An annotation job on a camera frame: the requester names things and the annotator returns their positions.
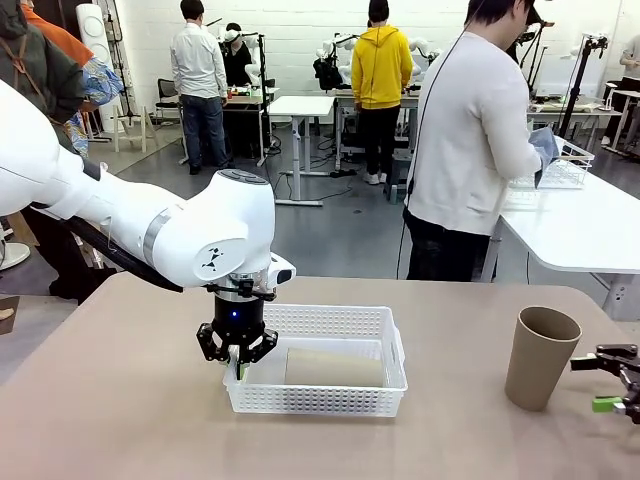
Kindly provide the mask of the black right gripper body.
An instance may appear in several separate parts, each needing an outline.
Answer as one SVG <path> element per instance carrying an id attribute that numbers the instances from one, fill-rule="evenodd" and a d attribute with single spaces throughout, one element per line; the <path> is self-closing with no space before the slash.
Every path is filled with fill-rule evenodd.
<path id="1" fill-rule="evenodd" d="M 620 379 L 627 389 L 627 394 L 622 400 L 625 414 L 634 424 L 640 424 L 640 373 L 623 368 Z"/>

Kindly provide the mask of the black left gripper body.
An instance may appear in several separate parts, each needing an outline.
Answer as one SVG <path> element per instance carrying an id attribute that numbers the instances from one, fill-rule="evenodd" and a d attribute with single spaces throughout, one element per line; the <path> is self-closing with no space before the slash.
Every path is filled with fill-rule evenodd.
<path id="1" fill-rule="evenodd" d="M 249 346 L 264 334 L 263 312 L 262 299 L 236 302 L 216 297 L 213 331 L 225 345 Z"/>

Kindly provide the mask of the tall brown paper cup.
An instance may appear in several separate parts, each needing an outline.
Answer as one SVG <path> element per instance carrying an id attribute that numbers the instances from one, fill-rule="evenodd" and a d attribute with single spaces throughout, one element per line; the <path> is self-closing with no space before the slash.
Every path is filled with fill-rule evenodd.
<path id="1" fill-rule="evenodd" d="M 543 411 L 582 336 L 580 325 L 555 309 L 520 311 L 504 386 L 507 398 L 529 412 Z"/>
<path id="2" fill-rule="evenodd" d="M 286 385 L 381 388 L 384 383 L 379 359 L 307 349 L 287 352 Z"/>

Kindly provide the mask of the white perforated plastic basket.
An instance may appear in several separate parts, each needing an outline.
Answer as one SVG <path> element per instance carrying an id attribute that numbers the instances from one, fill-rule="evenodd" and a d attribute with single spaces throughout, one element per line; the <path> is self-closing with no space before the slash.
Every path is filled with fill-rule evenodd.
<path id="1" fill-rule="evenodd" d="M 237 354 L 223 377 L 236 413 L 360 417 L 396 416 L 408 388 L 401 335 L 390 308 L 275 304 L 265 308 L 268 328 L 279 335 L 276 347 L 236 379 Z M 286 385 L 290 348 L 379 359 L 381 388 Z"/>

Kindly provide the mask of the blue grey towel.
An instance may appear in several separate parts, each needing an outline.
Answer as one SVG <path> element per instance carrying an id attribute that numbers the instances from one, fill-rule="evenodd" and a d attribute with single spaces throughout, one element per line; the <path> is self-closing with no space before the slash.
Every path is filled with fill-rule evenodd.
<path id="1" fill-rule="evenodd" d="M 549 126 L 532 131 L 529 143 L 534 147 L 541 161 L 541 167 L 534 175 L 534 187 L 538 188 L 546 169 L 560 156 L 559 148 L 554 132 Z"/>

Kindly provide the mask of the person's right forearm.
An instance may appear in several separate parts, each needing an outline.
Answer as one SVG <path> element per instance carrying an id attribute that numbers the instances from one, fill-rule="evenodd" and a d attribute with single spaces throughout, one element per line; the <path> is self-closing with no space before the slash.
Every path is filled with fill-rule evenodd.
<path id="1" fill-rule="evenodd" d="M 529 142 L 526 118 L 495 120 L 487 131 L 497 172 L 507 180 L 531 175 L 541 169 L 541 158 Z"/>

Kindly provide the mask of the white side table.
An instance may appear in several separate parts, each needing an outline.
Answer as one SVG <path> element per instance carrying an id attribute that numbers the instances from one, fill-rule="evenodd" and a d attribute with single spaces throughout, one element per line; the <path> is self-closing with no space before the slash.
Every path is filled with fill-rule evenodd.
<path id="1" fill-rule="evenodd" d="M 510 187 L 484 260 L 483 282 L 492 279 L 505 231 L 543 267 L 604 281 L 605 313 L 616 321 L 640 322 L 639 199 L 589 171 L 581 189 Z"/>

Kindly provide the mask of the brown flat object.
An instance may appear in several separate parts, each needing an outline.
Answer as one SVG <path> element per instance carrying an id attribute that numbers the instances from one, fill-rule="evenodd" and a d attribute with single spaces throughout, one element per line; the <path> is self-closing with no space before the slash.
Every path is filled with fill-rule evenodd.
<path id="1" fill-rule="evenodd" d="M 13 331 L 19 302 L 19 296 L 0 298 L 0 336 Z"/>

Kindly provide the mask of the grey stool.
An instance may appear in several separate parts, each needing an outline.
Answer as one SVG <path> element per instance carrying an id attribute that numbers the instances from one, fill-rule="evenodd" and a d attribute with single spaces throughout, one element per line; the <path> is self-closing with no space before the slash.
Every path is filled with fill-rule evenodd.
<path id="1" fill-rule="evenodd" d="M 384 193 L 390 204 L 397 204 L 407 192 L 407 179 L 411 166 L 411 156 L 401 156 L 393 159 L 391 173 L 388 175 Z"/>

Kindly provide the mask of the white round floor base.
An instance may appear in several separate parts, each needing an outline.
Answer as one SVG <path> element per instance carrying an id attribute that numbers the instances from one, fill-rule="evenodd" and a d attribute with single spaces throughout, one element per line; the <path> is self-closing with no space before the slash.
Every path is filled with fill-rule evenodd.
<path id="1" fill-rule="evenodd" d="M 26 261 L 31 254 L 30 247 L 11 239 L 12 229 L 5 229 L 0 221 L 0 272 Z"/>

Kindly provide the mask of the white height-adjustable desk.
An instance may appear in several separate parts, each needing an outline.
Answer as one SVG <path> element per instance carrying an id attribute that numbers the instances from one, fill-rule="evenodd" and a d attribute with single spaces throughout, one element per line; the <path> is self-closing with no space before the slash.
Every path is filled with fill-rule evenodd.
<path id="1" fill-rule="evenodd" d="M 310 158 L 310 121 L 316 117 L 328 116 L 333 108 L 334 98 L 329 96 L 281 96 L 268 109 L 270 116 L 291 118 L 292 169 L 284 175 L 291 178 L 291 195 L 287 199 L 277 199 L 281 206 L 322 208 L 323 200 L 303 200 L 301 179 L 306 177 L 328 177 L 326 172 L 312 172 Z"/>

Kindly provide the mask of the small wooden step stool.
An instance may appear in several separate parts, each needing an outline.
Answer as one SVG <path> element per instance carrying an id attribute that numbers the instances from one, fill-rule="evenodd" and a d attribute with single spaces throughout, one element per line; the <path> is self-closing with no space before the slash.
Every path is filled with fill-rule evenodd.
<path id="1" fill-rule="evenodd" d="M 116 153 L 121 150 L 121 143 L 128 142 L 131 146 L 138 144 L 143 153 L 148 151 L 147 142 L 153 141 L 159 147 L 160 142 L 153 127 L 151 117 L 145 106 L 140 114 L 124 114 L 118 105 L 113 105 L 112 119 L 114 121 L 113 148 Z"/>

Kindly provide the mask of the black chair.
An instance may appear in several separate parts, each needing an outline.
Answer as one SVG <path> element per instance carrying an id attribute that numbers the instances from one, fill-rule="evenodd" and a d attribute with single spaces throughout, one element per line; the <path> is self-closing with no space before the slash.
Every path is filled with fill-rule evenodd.
<path id="1" fill-rule="evenodd" d="M 155 104 L 156 115 L 162 122 L 181 120 L 179 95 L 173 80 L 157 80 L 158 101 Z"/>

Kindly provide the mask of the long wood-top workbench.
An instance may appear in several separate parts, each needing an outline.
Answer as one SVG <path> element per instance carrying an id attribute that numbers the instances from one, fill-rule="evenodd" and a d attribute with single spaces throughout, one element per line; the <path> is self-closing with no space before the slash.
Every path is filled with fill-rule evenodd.
<path id="1" fill-rule="evenodd" d="M 343 164 L 354 155 L 365 153 L 365 135 L 352 91 L 332 90 L 331 93 L 334 97 L 335 169 L 342 170 Z M 394 152 L 394 159 L 400 162 L 410 162 L 415 150 L 418 100 L 418 90 L 409 90 L 401 98 Z"/>

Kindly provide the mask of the person in white cardigan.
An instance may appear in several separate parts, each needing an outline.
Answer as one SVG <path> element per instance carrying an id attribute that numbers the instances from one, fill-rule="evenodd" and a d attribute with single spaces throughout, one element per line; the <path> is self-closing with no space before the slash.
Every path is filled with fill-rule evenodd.
<path id="1" fill-rule="evenodd" d="M 469 282 L 511 181 L 497 172 L 487 131 L 526 118 L 529 88 L 508 49 L 538 19 L 535 0 L 469 0 L 464 30 L 427 70 L 403 219 L 407 277 Z"/>

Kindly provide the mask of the person in black top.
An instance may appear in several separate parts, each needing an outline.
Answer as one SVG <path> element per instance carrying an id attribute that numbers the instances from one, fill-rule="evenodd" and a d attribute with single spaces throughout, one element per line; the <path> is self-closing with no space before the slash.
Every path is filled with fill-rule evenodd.
<path id="1" fill-rule="evenodd" d="M 239 24 L 229 23 L 226 26 L 223 45 L 227 84 L 233 87 L 249 85 L 251 80 L 246 72 L 246 66 L 252 63 L 252 57 Z"/>

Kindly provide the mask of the man in white shirt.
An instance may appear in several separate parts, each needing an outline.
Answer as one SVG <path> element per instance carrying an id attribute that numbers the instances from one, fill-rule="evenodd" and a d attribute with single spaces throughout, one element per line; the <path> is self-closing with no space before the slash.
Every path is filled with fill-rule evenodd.
<path id="1" fill-rule="evenodd" d="M 207 143 L 217 168 L 228 163 L 223 109 L 228 100 L 224 59 L 217 39 L 202 25 L 201 0 L 181 0 L 184 28 L 170 47 L 171 69 L 183 110 L 189 173 L 203 165 L 201 144 Z"/>

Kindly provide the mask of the black tripod stand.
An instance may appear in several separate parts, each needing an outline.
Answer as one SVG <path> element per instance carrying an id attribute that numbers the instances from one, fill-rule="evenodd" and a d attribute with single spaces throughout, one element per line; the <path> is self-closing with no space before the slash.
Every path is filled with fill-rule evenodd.
<path id="1" fill-rule="evenodd" d="M 577 60 L 569 80 L 569 96 L 563 102 L 558 118 L 558 124 L 555 128 L 555 134 L 563 138 L 570 125 L 571 116 L 574 112 L 578 97 L 580 95 L 580 87 L 586 71 L 589 57 L 594 51 L 599 53 L 599 58 L 603 57 L 604 51 L 609 46 L 609 37 L 606 34 L 583 34 L 582 41 L 577 53 Z"/>

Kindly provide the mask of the blue patterned shirt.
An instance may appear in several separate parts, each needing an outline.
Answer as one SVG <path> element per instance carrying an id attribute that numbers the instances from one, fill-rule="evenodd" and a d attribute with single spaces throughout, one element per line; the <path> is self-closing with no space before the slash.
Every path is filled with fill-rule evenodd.
<path id="1" fill-rule="evenodd" d="M 85 101 L 90 107 L 99 108 L 114 100 L 123 90 L 123 83 L 115 72 L 103 61 L 93 56 L 83 67 Z M 89 140 L 83 123 L 83 110 L 78 110 L 64 124 L 65 132 L 74 150 L 88 158 Z"/>

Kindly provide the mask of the person in yellow hoodie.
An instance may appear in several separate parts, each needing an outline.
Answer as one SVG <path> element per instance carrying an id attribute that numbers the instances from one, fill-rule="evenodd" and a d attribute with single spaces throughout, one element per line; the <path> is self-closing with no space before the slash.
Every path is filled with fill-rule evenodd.
<path id="1" fill-rule="evenodd" d="M 407 37 L 388 23 L 388 0 L 370 0 L 367 31 L 356 41 L 351 86 L 363 128 L 364 181 L 384 183 L 391 172 L 395 128 L 413 61 Z"/>

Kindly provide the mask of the person in beige top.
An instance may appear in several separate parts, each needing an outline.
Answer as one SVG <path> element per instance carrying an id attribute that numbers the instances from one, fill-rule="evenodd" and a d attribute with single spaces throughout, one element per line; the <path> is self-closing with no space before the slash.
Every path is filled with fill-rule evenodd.
<path id="1" fill-rule="evenodd" d="M 619 63 L 624 67 L 618 88 L 623 91 L 640 92 L 640 34 L 629 40 L 623 49 Z M 620 117 L 612 117 L 601 140 L 602 146 L 610 146 L 620 123 Z"/>

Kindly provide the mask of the white tower fan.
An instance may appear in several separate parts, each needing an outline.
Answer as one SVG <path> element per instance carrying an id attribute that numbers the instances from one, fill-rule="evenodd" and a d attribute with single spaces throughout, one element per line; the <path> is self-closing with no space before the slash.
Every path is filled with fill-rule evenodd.
<path id="1" fill-rule="evenodd" d="M 115 72 L 101 8 L 93 3 L 83 3 L 76 7 L 76 16 L 83 44 Z M 114 132 L 113 105 L 120 105 L 120 94 L 108 104 L 98 108 L 103 130 L 108 134 Z"/>

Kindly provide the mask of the figure in dark green jacket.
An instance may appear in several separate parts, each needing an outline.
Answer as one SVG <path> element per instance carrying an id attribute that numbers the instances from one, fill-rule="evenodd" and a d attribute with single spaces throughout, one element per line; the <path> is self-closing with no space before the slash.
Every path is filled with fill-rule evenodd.
<path id="1" fill-rule="evenodd" d="M 85 100 L 81 67 L 27 22 L 20 0 L 0 0 L 0 79 L 48 117 L 62 147 L 75 151 L 64 124 Z M 50 294 L 84 302 L 108 275 L 87 265 L 73 234 L 58 221 L 30 207 L 21 214 L 40 255 L 58 273 Z"/>

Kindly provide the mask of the mannequin in orange garment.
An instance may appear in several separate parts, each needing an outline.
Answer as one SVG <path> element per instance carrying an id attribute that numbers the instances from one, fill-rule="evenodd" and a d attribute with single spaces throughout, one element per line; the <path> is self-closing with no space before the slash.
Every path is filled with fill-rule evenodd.
<path id="1" fill-rule="evenodd" d="M 67 30 L 37 15 L 34 12 L 33 2 L 31 0 L 21 0 L 21 8 L 27 22 L 39 29 L 48 40 L 60 48 L 80 67 L 85 67 L 94 57 L 93 52 Z"/>

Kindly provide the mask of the wood-top desk with black frame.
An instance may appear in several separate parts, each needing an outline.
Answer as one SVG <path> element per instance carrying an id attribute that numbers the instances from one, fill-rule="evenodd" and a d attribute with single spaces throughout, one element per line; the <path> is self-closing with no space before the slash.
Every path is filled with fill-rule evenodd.
<path id="1" fill-rule="evenodd" d="M 270 155 L 274 144 L 272 122 L 268 113 L 268 107 L 276 99 L 278 87 L 245 86 L 233 87 L 228 91 L 228 104 L 226 108 L 232 108 L 235 113 L 255 115 L 257 117 L 257 136 L 259 138 L 259 155 L 255 156 L 256 165 L 262 167 Z"/>

